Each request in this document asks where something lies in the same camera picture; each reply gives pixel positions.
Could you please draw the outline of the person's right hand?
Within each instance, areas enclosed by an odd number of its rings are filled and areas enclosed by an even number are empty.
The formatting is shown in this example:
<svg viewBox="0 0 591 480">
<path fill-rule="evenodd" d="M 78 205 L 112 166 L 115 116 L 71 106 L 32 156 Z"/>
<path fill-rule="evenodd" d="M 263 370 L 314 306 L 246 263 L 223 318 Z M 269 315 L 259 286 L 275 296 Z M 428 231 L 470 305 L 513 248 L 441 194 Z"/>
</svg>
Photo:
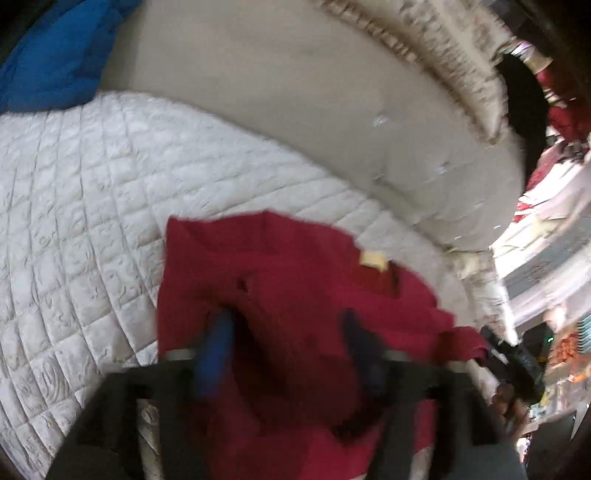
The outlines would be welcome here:
<svg viewBox="0 0 591 480">
<path fill-rule="evenodd" d="M 500 384 L 491 399 L 491 406 L 504 423 L 507 435 L 517 441 L 529 423 L 529 408 L 517 397 L 513 386 Z"/>
</svg>

